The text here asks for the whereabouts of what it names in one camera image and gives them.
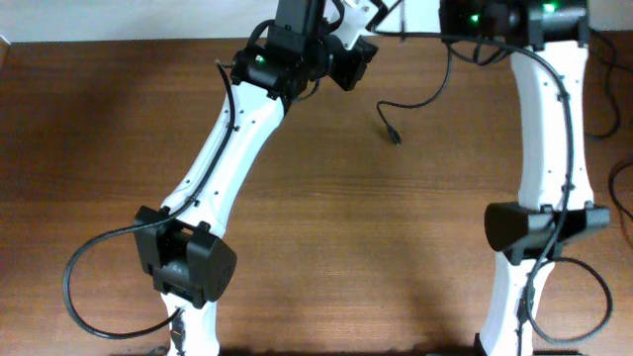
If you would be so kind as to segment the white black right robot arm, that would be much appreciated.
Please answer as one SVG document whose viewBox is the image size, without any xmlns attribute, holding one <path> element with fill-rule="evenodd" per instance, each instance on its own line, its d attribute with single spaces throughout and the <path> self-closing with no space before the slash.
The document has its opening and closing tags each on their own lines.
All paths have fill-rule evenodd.
<svg viewBox="0 0 633 356">
<path fill-rule="evenodd" d="M 496 254 L 489 312 L 475 355 L 531 355 L 548 276 L 565 245 L 606 227 L 586 160 L 583 88 L 590 37 L 585 1 L 443 1 L 449 43 L 474 40 L 510 53 L 521 110 L 522 175 L 515 202 L 491 203 L 485 232 Z"/>
</svg>

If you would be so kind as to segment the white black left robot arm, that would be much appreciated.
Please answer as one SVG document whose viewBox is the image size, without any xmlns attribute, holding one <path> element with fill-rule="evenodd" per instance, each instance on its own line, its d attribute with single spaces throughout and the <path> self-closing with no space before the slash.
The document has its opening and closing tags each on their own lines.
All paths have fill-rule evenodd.
<svg viewBox="0 0 633 356">
<path fill-rule="evenodd" d="M 168 315 L 170 355 L 217 355 L 217 301 L 236 266 L 222 240 L 231 207 L 261 147 L 310 82 L 330 77 L 350 91 L 377 47 L 362 35 L 386 16 L 381 1 L 281 1 L 238 51 L 216 124 L 192 167 L 160 209 L 140 208 L 135 234 L 143 272 Z"/>
</svg>

